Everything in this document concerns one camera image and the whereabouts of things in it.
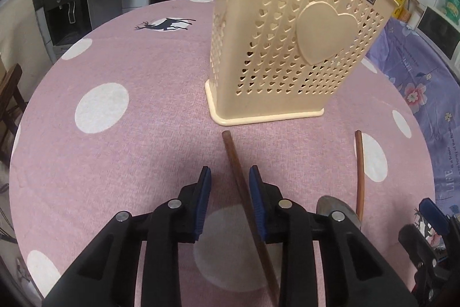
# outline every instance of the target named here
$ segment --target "wooden stick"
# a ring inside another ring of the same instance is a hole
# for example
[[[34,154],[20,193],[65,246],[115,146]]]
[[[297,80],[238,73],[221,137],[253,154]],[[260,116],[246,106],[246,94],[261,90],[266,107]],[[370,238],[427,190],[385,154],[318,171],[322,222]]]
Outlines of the wooden stick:
[[[251,194],[249,192],[248,184],[244,178],[243,169],[241,168],[240,160],[238,159],[238,154],[236,153],[235,144],[233,143],[230,131],[222,132],[222,138],[224,139],[225,149],[227,150],[227,156],[230,162],[233,177],[235,178],[235,184],[241,198],[246,220],[248,220],[252,239],[254,240],[257,254],[264,270],[265,278],[267,279],[270,299],[273,306],[277,307],[280,298],[280,287],[275,275],[275,270],[271,264],[267,247],[265,243],[262,242],[257,232],[254,210],[252,209]]]
[[[364,214],[364,151],[363,135],[361,131],[355,131],[356,140],[356,164],[358,166],[358,191],[356,194],[356,215],[363,222]]]

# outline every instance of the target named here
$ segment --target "black deer print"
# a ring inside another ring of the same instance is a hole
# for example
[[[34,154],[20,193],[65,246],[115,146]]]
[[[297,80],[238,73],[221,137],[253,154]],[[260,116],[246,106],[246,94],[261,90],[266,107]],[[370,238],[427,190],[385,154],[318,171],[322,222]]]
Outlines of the black deer print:
[[[147,21],[144,21],[142,23],[143,26],[137,26],[136,29],[137,30],[140,30],[140,29],[163,30],[164,32],[167,30],[179,30],[179,29],[187,30],[187,28],[183,28],[179,25],[174,25],[174,24],[185,23],[185,24],[192,25],[192,23],[189,21],[196,21],[196,20],[193,20],[193,19],[176,20],[176,19],[170,19],[167,17],[163,22],[159,23],[158,25],[152,25],[152,24],[149,24]]]

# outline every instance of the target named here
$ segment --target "pink tablecloth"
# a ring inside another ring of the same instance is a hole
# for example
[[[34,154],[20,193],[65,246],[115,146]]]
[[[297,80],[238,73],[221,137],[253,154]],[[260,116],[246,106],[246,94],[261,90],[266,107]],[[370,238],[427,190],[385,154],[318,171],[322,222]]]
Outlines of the pink tablecloth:
[[[224,128],[208,112],[213,3],[201,1],[159,3],[102,25],[34,93],[11,161],[11,210],[43,294],[116,212],[154,210],[208,165],[203,235],[180,246],[183,306],[270,305]],[[397,234],[420,200],[433,197],[432,167],[410,109],[370,62],[356,66],[324,116],[231,131],[246,173],[257,164],[266,182],[314,212],[326,194],[355,207],[356,129],[364,133],[367,175],[363,232],[410,284]],[[280,248],[271,252],[279,269]]]

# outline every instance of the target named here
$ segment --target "silver screw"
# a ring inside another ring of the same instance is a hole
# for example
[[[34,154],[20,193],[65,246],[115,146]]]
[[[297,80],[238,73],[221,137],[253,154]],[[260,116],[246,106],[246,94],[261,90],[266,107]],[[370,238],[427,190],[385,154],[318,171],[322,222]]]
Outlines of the silver screw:
[[[278,206],[280,206],[281,208],[291,208],[292,207],[292,202],[289,200],[289,199],[281,199],[279,202],[278,202]]]
[[[179,208],[180,206],[182,206],[182,202],[179,199],[171,199],[168,202],[169,208]]]
[[[129,217],[129,213],[126,211],[120,211],[119,213],[115,215],[116,221],[120,221],[120,222],[127,220],[128,217]]]
[[[345,220],[345,215],[344,215],[343,212],[334,211],[334,212],[332,212],[332,218],[333,218],[335,221],[344,221],[344,220]]]

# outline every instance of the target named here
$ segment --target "wooden chair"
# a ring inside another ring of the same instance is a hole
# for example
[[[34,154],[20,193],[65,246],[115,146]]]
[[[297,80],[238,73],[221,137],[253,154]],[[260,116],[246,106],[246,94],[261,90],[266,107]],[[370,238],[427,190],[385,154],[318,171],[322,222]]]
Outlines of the wooden chair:
[[[3,81],[0,83],[0,119],[4,121],[6,128],[16,135],[18,126],[15,124],[14,119],[7,111],[11,98],[14,98],[20,110],[24,113],[26,109],[26,102],[18,89],[18,83],[22,76],[22,69],[19,64],[13,65],[6,73]],[[0,151],[0,161],[7,166],[10,165],[10,155]]]

